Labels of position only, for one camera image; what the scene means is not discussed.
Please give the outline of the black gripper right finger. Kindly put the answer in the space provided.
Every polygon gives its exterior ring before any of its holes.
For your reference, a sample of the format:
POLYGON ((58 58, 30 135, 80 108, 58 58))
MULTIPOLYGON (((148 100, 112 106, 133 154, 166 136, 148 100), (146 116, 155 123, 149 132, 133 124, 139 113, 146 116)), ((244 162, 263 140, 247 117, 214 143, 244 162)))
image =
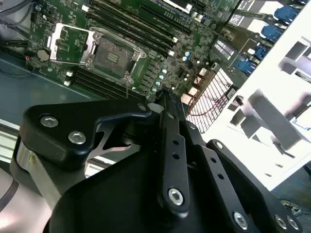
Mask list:
POLYGON ((205 142, 171 95, 171 203, 180 233, 301 233, 296 217, 220 141, 205 142))

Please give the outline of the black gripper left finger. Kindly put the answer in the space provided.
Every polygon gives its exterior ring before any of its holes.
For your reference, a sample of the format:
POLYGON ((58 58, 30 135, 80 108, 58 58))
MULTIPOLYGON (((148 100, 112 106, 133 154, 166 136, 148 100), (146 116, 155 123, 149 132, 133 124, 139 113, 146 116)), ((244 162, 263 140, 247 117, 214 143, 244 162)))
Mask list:
POLYGON ((159 113, 134 99, 33 106, 24 113, 20 144, 62 174, 86 164, 99 148, 98 132, 104 134, 102 150, 130 144, 153 147, 159 159, 159 206, 179 217, 171 203, 172 94, 166 88, 157 93, 159 113))

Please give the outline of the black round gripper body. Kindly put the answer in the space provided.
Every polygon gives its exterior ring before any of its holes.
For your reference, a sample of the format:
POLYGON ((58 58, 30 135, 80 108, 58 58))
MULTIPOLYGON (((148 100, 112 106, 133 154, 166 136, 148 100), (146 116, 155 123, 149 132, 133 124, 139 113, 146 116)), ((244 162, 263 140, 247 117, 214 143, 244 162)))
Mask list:
POLYGON ((159 159, 153 147, 139 152, 71 187, 49 220, 51 233, 209 233, 207 176, 188 168, 190 209, 186 218, 169 216, 159 206, 159 159))

